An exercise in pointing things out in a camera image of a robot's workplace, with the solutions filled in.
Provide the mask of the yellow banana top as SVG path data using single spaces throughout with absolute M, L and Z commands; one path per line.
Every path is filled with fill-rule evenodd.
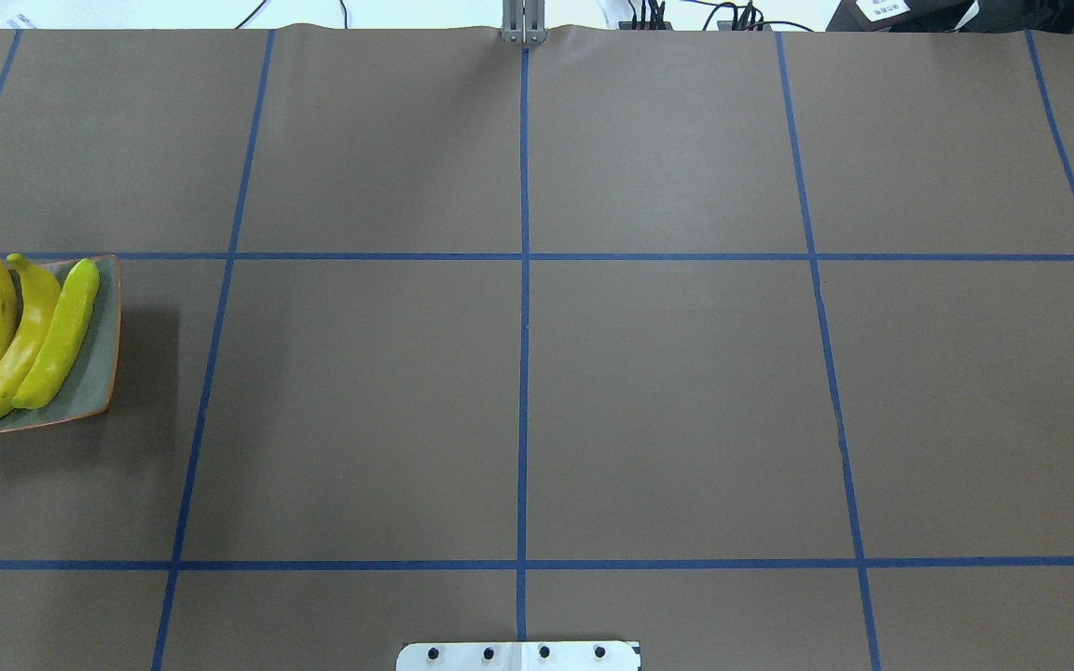
M 9 254 L 6 263 L 16 271 L 21 285 L 21 317 L 6 353 L 0 360 L 0 419 L 13 411 L 14 396 L 27 374 L 33 369 L 62 290 L 50 271 L 31 262 L 27 256 Z

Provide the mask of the grey square plate orange rim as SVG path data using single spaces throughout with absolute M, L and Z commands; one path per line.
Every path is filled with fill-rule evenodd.
M 63 424 L 99 415 L 108 408 L 114 395 L 122 332 L 122 276 L 116 256 L 93 256 L 92 260 L 101 271 L 101 285 L 76 364 L 50 404 L 9 413 L 0 419 L 0 434 Z

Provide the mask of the aluminium frame post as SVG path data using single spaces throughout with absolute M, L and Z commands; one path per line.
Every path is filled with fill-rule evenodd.
M 548 38 L 545 0 L 503 0 L 502 40 L 506 44 L 532 47 Z

